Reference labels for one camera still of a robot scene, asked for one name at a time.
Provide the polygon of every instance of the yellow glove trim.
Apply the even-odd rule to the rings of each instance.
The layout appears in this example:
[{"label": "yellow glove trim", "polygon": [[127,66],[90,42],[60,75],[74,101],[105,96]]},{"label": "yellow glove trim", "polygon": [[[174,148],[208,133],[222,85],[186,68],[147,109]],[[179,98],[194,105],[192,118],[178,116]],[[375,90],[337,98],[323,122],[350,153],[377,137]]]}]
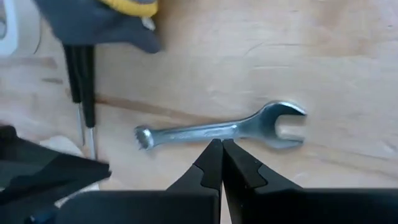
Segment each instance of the yellow glove trim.
[{"label": "yellow glove trim", "polygon": [[130,0],[100,0],[114,10],[129,16],[152,17],[158,10],[157,1],[139,4]]}]

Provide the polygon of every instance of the chrome wrench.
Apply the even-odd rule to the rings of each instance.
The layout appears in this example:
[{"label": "chrome wrench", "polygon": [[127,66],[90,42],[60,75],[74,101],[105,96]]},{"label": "chrome wrench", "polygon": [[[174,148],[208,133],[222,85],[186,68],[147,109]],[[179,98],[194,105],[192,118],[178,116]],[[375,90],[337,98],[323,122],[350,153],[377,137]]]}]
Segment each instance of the chrome wrench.
[{"label": "chrome wrench", "polygon": [[135,133],[140,147],[146,150],[170,142],[237,138],[258,139],[275,149],[301,146],[303,140],[278,137],[275,122],[280,115],[306,116],[307,114],[303,109],[291,103],[272,101],[254,115],[237,121],[169,129],[151,129],[147,126],[138,126],[135,128]]}]

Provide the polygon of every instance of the wrench handle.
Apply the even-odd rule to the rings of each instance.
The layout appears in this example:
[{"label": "wrench handle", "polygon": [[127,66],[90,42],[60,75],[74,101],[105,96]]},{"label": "wrench handle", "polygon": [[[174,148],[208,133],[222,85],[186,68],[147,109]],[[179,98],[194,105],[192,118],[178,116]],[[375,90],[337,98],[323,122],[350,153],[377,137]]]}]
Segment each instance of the wrench handle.
[{"label": "wrench handle", "polygon": [[231,139],[239,134],[238,122],[207,124],[185,128],[153,130],[154,144],[167,142],[193,142],[212,139]]}]

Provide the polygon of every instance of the wooden table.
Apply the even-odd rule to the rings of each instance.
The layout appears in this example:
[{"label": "wooden table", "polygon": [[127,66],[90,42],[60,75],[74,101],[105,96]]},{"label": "wooden table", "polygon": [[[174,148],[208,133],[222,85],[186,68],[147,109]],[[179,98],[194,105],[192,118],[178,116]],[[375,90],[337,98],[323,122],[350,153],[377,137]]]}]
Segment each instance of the wooden table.
[{"label": "wooden table", "polygon": [[[303,187],[398,187],[398,2],[161,0],[164,51],[96,51],[106,189],[164,189],[207,142],[138,151],[133,129],[242,118],[274,99],[308,112],[303,148],[238,144]],[[30,58],[0,59],[0,119],[22,137],[79,143],[62,48],[43,24]]]}]

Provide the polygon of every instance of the black screwdriver handle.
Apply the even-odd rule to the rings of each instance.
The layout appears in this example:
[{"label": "black screwdriver handle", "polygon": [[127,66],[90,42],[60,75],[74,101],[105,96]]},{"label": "black screwdriver handle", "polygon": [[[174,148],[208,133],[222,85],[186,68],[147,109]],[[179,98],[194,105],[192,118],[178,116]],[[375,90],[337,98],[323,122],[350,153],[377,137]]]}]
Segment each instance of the black screwdriver handle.
[{"label": "black screwdriver handle", "polygon": [[76,58],[74,56],[74,46],[63,44],[63,51],[67,62],[67,71],[69,78],[70,93],[74,103],[81,103],[80,88],[78,82],[78,71],[76,67]]},{"label": "black screwdriver handle", "polygon": [[95,126],[95,46],[74,46],[78,83],[87,128]]}]

